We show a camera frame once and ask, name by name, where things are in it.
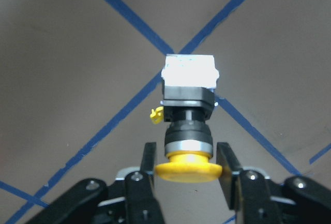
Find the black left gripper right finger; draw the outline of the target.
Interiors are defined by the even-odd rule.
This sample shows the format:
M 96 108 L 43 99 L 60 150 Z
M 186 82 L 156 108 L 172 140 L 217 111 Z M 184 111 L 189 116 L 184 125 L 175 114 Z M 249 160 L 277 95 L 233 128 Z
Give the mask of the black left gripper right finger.
M 216 162 L 222 166 L 219 183 L 236 223 L 282 223 L 269 179 L 255 169 L 244 169 L 226 142 L 217 143 Z

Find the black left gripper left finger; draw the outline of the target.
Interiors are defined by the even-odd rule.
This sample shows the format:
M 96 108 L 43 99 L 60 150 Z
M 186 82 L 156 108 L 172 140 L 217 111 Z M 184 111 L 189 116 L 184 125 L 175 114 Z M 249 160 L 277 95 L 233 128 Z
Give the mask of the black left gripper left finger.
M 144 145 L 140 168 L 125 177 L 127 223 L 165 223 L 160 204 L 154 196 L 155 142 Z

